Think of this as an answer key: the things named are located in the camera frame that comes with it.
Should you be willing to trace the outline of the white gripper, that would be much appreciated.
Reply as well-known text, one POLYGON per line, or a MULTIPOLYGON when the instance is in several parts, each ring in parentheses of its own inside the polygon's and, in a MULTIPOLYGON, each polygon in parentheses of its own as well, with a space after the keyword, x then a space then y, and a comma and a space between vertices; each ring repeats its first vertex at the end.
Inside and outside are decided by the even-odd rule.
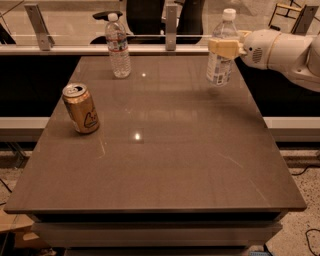
POLYGON ((268 58, 276 38, 280 35, 276 30, 239 30, 238 40, 210 39, 208 49, 218 56, 235 59, 241 57, 242 61, 249 67, 265 70, 268 66, 268 58))

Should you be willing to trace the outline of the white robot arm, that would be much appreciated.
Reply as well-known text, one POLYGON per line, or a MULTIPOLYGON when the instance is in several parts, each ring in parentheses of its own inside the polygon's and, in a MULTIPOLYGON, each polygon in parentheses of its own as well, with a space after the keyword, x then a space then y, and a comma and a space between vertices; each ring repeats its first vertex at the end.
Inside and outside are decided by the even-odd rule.
POLYGON ((271 29, 239 31, 239 39, 210 39, 211 53, 240 57, 249 67, 273 70, 305 89, 320 91, 320 36, 301 36, 271 29))

